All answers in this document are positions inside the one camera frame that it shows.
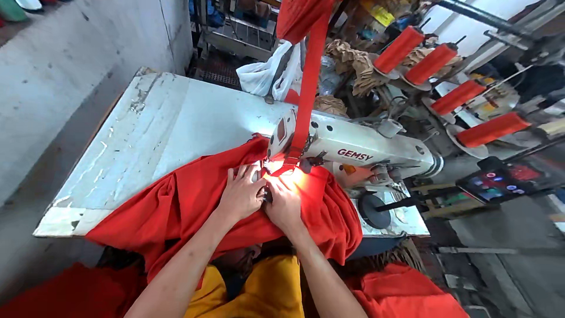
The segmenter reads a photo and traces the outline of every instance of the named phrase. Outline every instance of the white plastic bag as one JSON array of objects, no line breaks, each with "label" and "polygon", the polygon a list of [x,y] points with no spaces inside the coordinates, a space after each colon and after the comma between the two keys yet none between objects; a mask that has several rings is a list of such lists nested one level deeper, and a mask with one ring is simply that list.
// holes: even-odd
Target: white plastic bag
[{"label": "white plastic bag", "polygon": [[236,69],[237,76],[240,78],[241,89],[253,95],[267,95],[279,63],[291,46],[292,43],[284,41],[266,62],[243,65]]},{"label": "white plastic bag", "polygon": [[293,47],[285,70],[282,72],[281,77],[273,84],[273,99],[276,101],[284,101],[291,85],[297,80],[302,81],[302,69],[300,68],[300,44],[296,44]]}]

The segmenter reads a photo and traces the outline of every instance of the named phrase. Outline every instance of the concrete wall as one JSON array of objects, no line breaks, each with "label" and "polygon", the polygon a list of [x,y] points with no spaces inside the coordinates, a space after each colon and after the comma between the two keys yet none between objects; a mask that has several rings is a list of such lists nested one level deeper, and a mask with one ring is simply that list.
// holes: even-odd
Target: concrete wall
[{"label": "concrete wall", "polygon": [[[450,221],[461,242],[469,247],[565,248],[563,234],[547,217],[557,211],[545,197],[521,197],[503,203],[496,212]],[[517,317],[563,317],[565,257],[552,255],[472,254],[489,292],[505,294]]]},{"label": "concrete wall", "polygon": [[0,202],[79,107],[105,110],[141,66],[183,75],[189,22],[188,0],[76,0],[4,44]]},{"label": "concrete wall", "polygon": [[31,233],[137,69],[184,74],[187,4],[75,0],[0,47],[0,303],[74,261],[97,262],[101,247],[83,239]]}]

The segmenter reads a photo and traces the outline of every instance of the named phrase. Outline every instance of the gemsy logo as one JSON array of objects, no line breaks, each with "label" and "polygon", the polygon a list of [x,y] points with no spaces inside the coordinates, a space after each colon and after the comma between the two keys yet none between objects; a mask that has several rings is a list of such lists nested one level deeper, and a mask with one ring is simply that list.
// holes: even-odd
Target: gemsy logo
[{"label": "gemsy logo", "polygon": [[346,157],[350,157],[350,158],[355,158],[355,159],[359,159],[359,160],[369,160],[371,159],[373,156],[369,156],[368,154],[364,154],[364,153],[357,153],[351,150],[347,150],[347,149],[340,149],[337,151],[337,154],[341,155],[341,156],[346,156]]}]

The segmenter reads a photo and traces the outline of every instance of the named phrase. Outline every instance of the yellow clothing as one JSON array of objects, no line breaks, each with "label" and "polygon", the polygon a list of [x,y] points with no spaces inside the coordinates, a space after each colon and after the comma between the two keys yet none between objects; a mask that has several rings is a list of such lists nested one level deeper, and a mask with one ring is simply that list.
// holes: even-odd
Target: yellow clothing
[{"label": "yellow clothing", "polygon": [[239,296],[227,302],[226,294],[220,272],[208,265],[202,288],[194,293],[184,317],[304,317],[296,256],[278,255],[258,262]]}]

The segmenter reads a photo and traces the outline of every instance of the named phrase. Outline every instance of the hand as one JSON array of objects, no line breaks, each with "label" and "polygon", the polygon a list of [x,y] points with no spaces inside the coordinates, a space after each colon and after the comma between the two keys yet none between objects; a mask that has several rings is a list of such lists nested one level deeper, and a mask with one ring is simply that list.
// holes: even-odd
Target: hand
[{"label": "hand", "polygon": [[225,186],[216,211],[225,213],[225,217],[234,222],[257,211],[263,203],[263,187],[267,181],[261,178],[252,182],[251,178],[255,172],[260,170],[261,168],[257,165],[240,166],[237,176],[234,177],[234,169],[228,169],[228,184]]},{"label": "hand", "polygon": [[300,218],[300,197],[289,190],[277,178],[268,181],[268,188],[273,197],[273,203],[267,203],[265,213],[287,237],[305,226]]}]

